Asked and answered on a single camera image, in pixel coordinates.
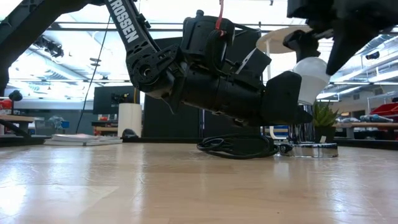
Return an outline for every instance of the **metal base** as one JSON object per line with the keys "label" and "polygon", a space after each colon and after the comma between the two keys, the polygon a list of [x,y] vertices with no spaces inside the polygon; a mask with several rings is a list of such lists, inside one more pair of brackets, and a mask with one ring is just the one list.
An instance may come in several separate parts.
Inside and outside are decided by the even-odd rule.
{"label": "metal base", "polygon": [[281,144],[279,154],[291,157],[332,158],[338,156],[337,143]]}

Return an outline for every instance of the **green plant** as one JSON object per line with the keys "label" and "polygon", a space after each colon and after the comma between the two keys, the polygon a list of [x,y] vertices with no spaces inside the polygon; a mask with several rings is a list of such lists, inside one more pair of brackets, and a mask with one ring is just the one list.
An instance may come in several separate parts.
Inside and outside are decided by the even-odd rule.
{"label": "green plant", "polygon": [[329,103],[321,103],[316,101],[313,105],[313,124],[315,127],[330,127],[336,122],[339,117],[338,110],[333,112],[329,108]]}

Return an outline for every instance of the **red cable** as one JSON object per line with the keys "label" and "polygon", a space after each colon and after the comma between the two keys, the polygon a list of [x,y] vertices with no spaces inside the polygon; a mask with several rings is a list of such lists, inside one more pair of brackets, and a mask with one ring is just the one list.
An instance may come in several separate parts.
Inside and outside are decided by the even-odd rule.
{"label": "red cable", "polygon": [[221,21],[223,20],[223,11],[224,11],[224,0],[220,0],[220,15],[218,16],[217,22],[216,22],[216,29],[220,29]]}

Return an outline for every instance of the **potted plant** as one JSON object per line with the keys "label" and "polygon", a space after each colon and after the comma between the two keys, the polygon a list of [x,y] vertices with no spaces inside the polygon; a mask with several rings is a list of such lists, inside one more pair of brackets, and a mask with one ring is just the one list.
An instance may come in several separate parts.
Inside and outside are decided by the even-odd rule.
{"label": "potted plant", "polygon": [[325,142],[333,142],[336,133],[336,118],[339,117],[338,111],[333,112],[329,108],[329,103],[316,101],[313,105],[313,124],[315,126],[315,142],[320,142],[322,136],[326,137]]}

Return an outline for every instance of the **white cylinder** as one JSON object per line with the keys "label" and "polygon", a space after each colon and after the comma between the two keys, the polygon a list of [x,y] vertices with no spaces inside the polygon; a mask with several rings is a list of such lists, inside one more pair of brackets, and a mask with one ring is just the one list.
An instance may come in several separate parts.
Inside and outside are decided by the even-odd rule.
{"label": "white cylinder", "polygon": [[139,137],[142,131],[142,108],[136,103],[119,104],[118,137],[122,137],[125,129],[133,130]]}
{"label": "white cylinder", "polygon": [[327,63],[318,57],[309,57],[299,61],[293,72],[302,77],[298,102],[313,105],[319,93],[329,84],[330,75],[326,74]]}

